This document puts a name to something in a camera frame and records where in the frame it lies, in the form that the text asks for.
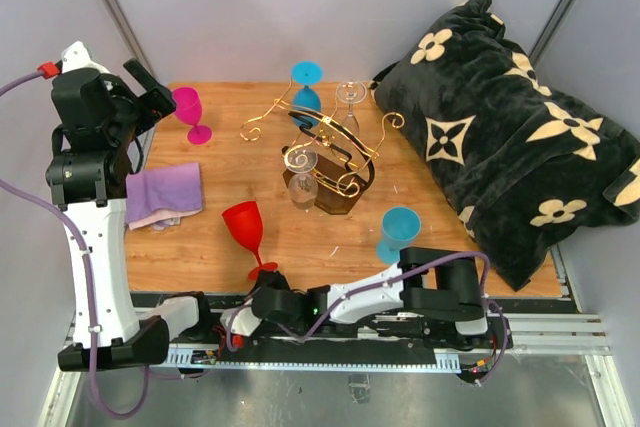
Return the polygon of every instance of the gray floor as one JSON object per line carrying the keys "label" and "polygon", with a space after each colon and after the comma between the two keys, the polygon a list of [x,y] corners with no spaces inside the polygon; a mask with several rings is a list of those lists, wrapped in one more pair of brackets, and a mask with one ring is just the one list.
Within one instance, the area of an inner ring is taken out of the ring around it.
{"label": "gray floor", "polygon": [[[100,374],[105,400],[130,407],[141,379],[137,370]],[[83,381],[69,427],[604,425],[579,356],[507,356],[482,388],[451,374],[218,371],[199,381],[153,380],[146,405],[125,422],[106,418],[86,393]]]}

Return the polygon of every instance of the purple towel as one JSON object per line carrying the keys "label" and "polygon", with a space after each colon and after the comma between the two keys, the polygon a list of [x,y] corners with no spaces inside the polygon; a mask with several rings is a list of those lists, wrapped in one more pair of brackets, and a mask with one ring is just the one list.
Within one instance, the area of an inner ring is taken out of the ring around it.
{"label": "purple towel", "polygon": [[127,177],[127,217],[130,229],[145,225],[179,224],[180,217],[203,208],[200,165],[197,162],[145,170]]}

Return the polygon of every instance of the dark wooden base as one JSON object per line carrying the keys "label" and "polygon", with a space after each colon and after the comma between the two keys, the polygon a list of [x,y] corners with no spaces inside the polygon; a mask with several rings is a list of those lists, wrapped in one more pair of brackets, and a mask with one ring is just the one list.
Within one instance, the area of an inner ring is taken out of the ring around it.
{"label": "dark wooden base", "polygon": [[[344,167],[340,167],[338,164],[331,162],[326,157],[318,154],[318,164],[316,165],[316,170],[322,172],[324,175],[328,176],[333,180],[338,180],[341,175],[347,173],[347,170]],[[289,181],[291,177],[293,177],[293,172],[289,170],[285,170],[282,173],[282,177],[284,178],[285,185],[289,185]],[[339,194],[336,194],[334,191],[326,188],[322,184],[318,184],[318,198],[316,199],[315,206],[319,209],[324,210],[327,214],[331,215],[346,215],[348,214],[360,196],[362,196],[364,181],[358,177],[355,178],[355,181],[360,184],[360,193],[352,198],[342,197]]]}

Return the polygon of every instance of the wooden tabletop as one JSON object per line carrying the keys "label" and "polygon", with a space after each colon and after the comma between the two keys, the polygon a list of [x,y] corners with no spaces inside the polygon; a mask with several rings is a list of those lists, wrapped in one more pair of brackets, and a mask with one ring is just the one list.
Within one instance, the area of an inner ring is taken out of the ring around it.
{"label": "wooden tabletop", "polygon": [[[264,224],[260,254],[278,262],[292,288],[306,289],[347,283],[373,275],[386,266],[375,253],[384,213],[398,205],[414,209],[422,231],[414,245],[445,250],[476,250],[456,213],[449,207],[420,157],[399,131],[387,138],[375,162],[376,179],[348,215],[331,216],[318,208],[296,209],[288,197],[280,149],[297,134],[283,111],[260,123],[262,136],[246,142],[239,135],[244,121],[261,115],[284,83],[190,83],[203,104],[202,124],[213,129],[205,145],[191,145],[189,127],[175,116],[157,127],[146,168],[199,162],[205,209],[164,231],[150,227],[126,237],[129,285],[132,290],[247,292],[247,273],[256,266],[253,255],[238,245],[221,213],[239,202],[257,200]],[[314,87],[323,112],[334,106],[335,84]],[[346,111],[336,116],[342,119]],[[375,145],[382,114],[370,97],[356,105],[361,138]],[[550,258],[517,294],[491,272],[487,290],[498,296],[559,296],[560,286]]]}

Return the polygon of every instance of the black pillow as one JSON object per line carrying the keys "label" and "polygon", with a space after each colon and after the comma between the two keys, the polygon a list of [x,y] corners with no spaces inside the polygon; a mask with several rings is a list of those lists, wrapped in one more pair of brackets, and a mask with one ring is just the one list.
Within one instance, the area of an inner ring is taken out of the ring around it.
{"label": "black pillow", "polygon": [[373,86],[384,112],[405,116],[409,143],[518,290],[578,226],[638,219],[640,144],[575,97],[540,85],[490,5],[469,0],[440,17]]}

